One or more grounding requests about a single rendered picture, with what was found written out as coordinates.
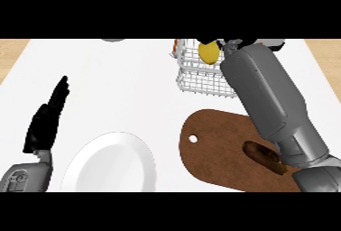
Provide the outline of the yellow lemon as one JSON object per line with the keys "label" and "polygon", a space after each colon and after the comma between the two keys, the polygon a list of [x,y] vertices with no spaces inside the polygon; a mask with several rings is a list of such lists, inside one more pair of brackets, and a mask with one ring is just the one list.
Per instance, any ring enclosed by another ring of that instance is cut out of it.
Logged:
{"label": "yellow lemon", "polygon": [[200,44],[198,45],[198,56],[201,60],[213,65],[221,57],[221,48],[216,42],[212,42],[209,44]]}

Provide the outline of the brown wooden cutting board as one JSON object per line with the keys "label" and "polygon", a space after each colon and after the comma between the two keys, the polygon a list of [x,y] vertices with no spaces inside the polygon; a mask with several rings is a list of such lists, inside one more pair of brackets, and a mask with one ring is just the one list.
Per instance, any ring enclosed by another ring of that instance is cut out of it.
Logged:
{"label": "brown wooden cutting board", "polygon": [[212,109],[198,110],[185,120],[179,144],[191,174],[215,185],[243,191],[299,192],[293,179],[299,169],[288,166],[280,176],[246,155],[246,141],[275,150],[250,117]]}

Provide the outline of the dark brown potato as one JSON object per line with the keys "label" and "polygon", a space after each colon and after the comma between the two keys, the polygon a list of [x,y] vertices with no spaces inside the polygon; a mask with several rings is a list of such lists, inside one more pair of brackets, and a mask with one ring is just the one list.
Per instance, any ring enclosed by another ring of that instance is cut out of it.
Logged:
{"label": "dark brown potato", "polygon": [[278,175],[285,174],[287,166],[278,153],[272,149],[269,149],[260,143],[246,141],[243,145],[243,151],[246,155]]}

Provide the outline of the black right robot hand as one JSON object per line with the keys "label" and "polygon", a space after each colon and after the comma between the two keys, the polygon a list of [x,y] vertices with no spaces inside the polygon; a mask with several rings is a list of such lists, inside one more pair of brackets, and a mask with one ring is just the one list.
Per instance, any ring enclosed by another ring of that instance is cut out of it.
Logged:
{"label": "black right robot hand", "polygon": [[232,57],[241,51],[253,49],[257,46],[271,51],[280,51],[285,45],[284,39],[257,39],[257,38],[223,38],[223,39],[198,39],[198,44],[216,42],[225,57]]}

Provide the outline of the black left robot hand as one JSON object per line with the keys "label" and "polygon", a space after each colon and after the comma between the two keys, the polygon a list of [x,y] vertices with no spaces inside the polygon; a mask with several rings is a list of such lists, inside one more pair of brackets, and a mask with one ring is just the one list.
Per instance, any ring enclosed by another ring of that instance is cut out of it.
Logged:
{"label": "black left robot hand", "polygon": [[70,95],[68,77],[64,76],[52,92],[49,102],[43,104],[33,117],[29,127],[23,152],[49,150],[55,144],[60,119],[66,100]]}

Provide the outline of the white plate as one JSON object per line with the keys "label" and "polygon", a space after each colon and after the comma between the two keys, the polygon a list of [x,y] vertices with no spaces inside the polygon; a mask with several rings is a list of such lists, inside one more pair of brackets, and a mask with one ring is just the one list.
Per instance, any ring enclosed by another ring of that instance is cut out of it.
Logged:
{"label": "white plate", "polygon": [[77,153],[63,191],[154,192],[157,165],[142,139],[129,133],[99,136]]}

